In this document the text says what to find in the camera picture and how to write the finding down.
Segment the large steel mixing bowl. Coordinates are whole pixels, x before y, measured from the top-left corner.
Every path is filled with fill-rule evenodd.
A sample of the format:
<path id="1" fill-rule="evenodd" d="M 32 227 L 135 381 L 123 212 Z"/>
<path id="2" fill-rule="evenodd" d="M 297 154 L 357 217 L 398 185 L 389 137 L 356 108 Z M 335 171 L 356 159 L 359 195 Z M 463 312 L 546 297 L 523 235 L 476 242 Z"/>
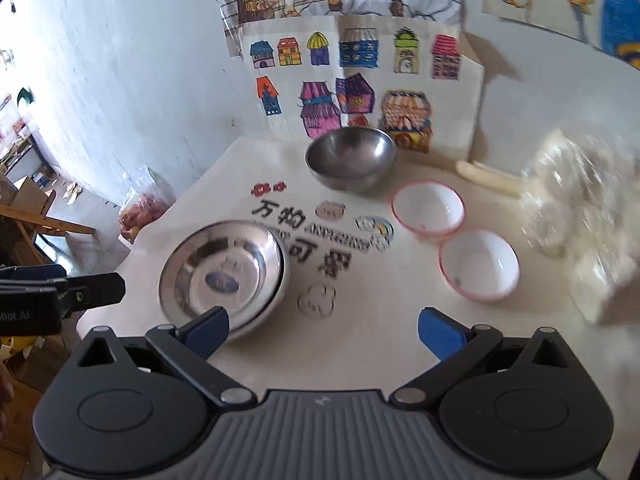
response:
<path id="1" fill-rule="evenodd" d="M 306 166 L 316 180 L 334 191 L 352 194 L 372 190 L 396 162 L 394 140 L 372 127 L 343 127 L 309 144 Z"/>

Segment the wooden furniture frame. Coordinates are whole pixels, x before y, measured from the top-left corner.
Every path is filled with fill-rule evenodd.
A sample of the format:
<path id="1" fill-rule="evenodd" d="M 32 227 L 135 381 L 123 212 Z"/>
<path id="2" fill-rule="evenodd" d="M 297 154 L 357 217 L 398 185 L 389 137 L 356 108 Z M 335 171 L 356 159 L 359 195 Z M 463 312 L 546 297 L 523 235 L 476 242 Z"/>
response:
<path id="1" fill-rule="evenodd" d="M 18 266 L 39 266 L 51 260 L 36 246 L 37 235 L 94 235 L 96 229 L 49 216 L 56 193 L 49 194 L 30 177 L 17 185 L 1 176 L 1 250 Z"/>

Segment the cream rolled stick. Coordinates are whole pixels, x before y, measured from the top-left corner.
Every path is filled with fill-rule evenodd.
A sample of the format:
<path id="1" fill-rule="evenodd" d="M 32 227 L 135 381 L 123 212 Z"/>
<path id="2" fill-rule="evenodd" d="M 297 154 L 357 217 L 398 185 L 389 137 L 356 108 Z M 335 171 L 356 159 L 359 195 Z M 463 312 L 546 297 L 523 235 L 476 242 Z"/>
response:
<path id="1" fill-rule="evenodd" d="M 458 160 L 454 164 L 458 176 L 482 188 L 489 188 L 499 194 L 518 197 L 522 192 L 522 179 L 501 170 L 488 167 L 480 162 Z"/>

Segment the plastic bag of buns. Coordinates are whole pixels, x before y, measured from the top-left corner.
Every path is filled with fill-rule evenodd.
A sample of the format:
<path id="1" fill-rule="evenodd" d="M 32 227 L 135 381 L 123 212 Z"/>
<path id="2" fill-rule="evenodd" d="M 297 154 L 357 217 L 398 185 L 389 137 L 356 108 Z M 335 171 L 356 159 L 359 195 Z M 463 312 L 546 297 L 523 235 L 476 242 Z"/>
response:
<path id="1" fill-rule="evenodd" d="M 590 324 L 639 323 L 639 151 L 554 130 L 522 173 L 522 231 L 565 260 L 575 307 Z"/>

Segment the white bowl red rim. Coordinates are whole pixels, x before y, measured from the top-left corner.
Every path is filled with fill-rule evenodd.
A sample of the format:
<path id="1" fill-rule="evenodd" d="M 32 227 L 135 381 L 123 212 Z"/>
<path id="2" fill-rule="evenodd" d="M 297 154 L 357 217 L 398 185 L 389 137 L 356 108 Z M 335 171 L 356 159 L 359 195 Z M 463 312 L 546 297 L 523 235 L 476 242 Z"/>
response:
<path id="1" fill-rule="evenodd" d="M 424 237 L 452 234 L 466 217 L 460 194 L 433 179 L 410 181 L 398 188 L 390 201 L 390 209 L 405 229 Z"/>

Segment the bag of red fruit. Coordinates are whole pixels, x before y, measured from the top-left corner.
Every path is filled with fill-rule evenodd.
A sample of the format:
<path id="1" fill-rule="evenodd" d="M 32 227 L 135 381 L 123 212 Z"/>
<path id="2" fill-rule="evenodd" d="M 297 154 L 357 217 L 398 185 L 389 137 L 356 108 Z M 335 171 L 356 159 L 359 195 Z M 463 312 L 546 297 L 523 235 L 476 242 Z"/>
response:
<path id="1" fill-rule="evenodd" d="M 148 166 L 125 177 L 129 188 L 118 213 L 119 234 L 132 244 L 145 226 L 168 211 L 176 198 L 168 182 Z"/>

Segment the top steel plate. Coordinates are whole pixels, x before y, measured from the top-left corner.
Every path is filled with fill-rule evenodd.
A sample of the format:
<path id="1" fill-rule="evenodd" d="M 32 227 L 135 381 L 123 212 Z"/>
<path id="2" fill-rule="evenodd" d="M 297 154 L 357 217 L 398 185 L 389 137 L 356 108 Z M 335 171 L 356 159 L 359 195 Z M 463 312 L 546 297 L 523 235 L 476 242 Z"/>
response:
<path id="1" fill-rule="evenodd" d="M 183 325 L 213 307 L 226 310 L 238 304 L 247 295 L 239 292 L 239 282 L 233 277 L 247 267 L 238 252 L 243 252 L 247 242 L 268 242 L 272 234 L 253 221 L 228 220 L 186 238 L 160 272 L 158 301 L 166 318 Z"/>

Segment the cream printed canvas mat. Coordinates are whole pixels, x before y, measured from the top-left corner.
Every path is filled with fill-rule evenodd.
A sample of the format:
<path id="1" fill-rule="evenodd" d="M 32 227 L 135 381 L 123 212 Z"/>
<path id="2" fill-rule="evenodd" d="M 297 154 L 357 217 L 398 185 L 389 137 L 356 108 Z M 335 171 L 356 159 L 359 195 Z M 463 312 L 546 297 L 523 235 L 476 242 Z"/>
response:
<path id="1" fill-rule="evenodd" d="M 324 202 L 341 203 L 337 232 L 357 235 L 360 216 L 392 218 L 390 200 L 408 182 L 433 179 L 465 202 L 468 226 L 505 238 L 518 255 L 521 278 L 514 293 L 481 304 L 454 292 L 438 266 L 438 244 L 398 226 L 390 246 L 352 253 L 347 270 L 321 271 L 334 245 L 311 239 L 311 251 L 292 263 L 286 296 L 253 333 L 226 344 L 213 364 L 256 393 L 268 389 L 378 389 L 391 392 L 435 363 L 420 343 L 416 322 L 433 306 L 460 323 L 486 323 L 506 336 L 528 337 L 556 328 L 597 383 L 614 415 L 614 434 L 601 463 L 611 479 L 625 479 L 639 451 L 639 331 L 629 325 L 594 326 L 570 296 L 566 265 L 536 252 L 521 231 L 520 207 L 449 171 L 398 162 L 366 196 L 337 193 L 309 172 L 302 144 L 241 138 L 206 171 L 160 220 L 142 230 L 119 267 L 126 295 L 116 306 L 91 310 L 79 335 L 110 326 L 120 336 L 140 336 L 163 324 L 158 280 L 172 251 L 211 223 L 256 219 L 285 228 L 294 212 L 317 221 Z"/>

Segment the bottom steel plate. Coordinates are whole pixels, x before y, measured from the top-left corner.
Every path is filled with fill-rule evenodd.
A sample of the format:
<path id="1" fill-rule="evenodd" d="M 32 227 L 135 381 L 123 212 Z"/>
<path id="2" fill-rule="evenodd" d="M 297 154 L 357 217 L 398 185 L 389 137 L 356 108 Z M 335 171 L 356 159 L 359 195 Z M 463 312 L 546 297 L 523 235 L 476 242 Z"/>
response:
<path id="1" fill-rule="evenodd" d="M 235 272 L 239 292 L 247 292 L 234 307 L 226 307 L 229 315 L 229 340 L 245 337 L 264 324 L 283 300 L 291 275 L 291 263 L 285 244 L 271 235 L 268 242 L 247 242 L 238 252 L 247 263 L 243 274 Z"/>

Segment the coloured cartoon drawing right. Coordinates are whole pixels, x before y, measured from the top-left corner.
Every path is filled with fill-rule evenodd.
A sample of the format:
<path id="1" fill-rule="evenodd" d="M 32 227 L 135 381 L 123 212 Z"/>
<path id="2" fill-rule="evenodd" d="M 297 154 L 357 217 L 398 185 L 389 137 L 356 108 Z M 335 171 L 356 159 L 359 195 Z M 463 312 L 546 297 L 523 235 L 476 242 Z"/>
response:
<path id="1" fill-rule="evenodd" d="M 483 0 L 483 11 L 556 32 L 639 66 L 639 0 Z"/>

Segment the steel plate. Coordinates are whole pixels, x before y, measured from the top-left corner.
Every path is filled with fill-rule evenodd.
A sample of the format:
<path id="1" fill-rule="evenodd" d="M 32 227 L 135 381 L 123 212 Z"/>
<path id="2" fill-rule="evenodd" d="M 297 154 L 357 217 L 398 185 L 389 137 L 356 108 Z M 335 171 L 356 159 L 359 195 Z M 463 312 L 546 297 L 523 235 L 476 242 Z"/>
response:
<path id="1" fill-rule="evenodd" d="M 166 318 L 183 325 L 213 307 L 226 310 L 238 304 L 247 295 L 239 292 L 239 282 L 233 277 L 247 267 L 238 252 L 243 252 L 247 242 L 268 242 L 272 234 L 253 221 L 228 220 L 186 238 L 160 272 L 158 301 Z"/>
<path id="2" fill-rule="evenodd" d="M 243 274 L 235 272 L 239 292 L 247 292 L 234 307 L 226 307 L 229 315 L 229 340 L 245 337 L 264 324 L 283 300 L 291 275 L 291 263 L 285 244 L 271 235 L 268 242 L 247 242 L 238 252 L 247 263 Z"/>

